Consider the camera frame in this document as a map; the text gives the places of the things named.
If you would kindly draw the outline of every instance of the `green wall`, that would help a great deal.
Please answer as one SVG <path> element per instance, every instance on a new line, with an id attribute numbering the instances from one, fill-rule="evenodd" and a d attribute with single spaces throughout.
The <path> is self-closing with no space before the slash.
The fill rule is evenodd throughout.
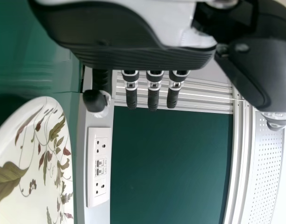
<path id="1" fill-rule="evenodd" d="M 222 224 L 232 120 L 116 106 L 111 224 Z"/>
<path id="2" fill-rule="evenodd" d="M 80 79 L 79 61 L 48 37 L 27 0 L 0 0 L 0 125 L 32 98 L 55 98 L 69 126 L 74 169 Z"/>

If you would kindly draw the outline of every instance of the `floral pattern tablecloth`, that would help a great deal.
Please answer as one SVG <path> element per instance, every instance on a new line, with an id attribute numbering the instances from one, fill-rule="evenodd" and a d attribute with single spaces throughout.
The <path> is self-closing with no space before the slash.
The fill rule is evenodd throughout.
<path id="1" fill-rule="evenodd" d="M 72 224 L 72 153 L 63 109 L 33 99 L 0 128 L 0 224 Z"/>

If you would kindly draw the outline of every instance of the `white outlet plate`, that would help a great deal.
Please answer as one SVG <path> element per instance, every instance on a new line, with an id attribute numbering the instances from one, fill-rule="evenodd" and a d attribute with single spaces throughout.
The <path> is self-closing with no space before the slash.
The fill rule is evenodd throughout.
<path id="1" fill-rule="evenodd" d="M 87 207 L 110 199 L 112 129 L 89 127 L 87 136 Z"/>

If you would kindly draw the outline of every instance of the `wall socket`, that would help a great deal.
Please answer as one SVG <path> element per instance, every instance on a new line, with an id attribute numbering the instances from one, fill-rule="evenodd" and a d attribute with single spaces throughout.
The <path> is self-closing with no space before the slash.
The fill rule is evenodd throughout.
<path id="1" fill-rule="evenodd" d="M 88 128 L 87 207 L 110 199 L 112 129 Z"/>

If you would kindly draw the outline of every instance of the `perforated metal panel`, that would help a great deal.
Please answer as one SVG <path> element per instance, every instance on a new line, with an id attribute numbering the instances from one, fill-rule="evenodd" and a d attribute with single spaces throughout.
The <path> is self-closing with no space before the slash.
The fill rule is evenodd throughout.
<path id="1" fill-rule="evenodd" d="M 242 223 L 269 224 L 277 198 L 281 172 L 283 131 L 270 131 L 265 118 L 256 112 L 255 146 Z"/>

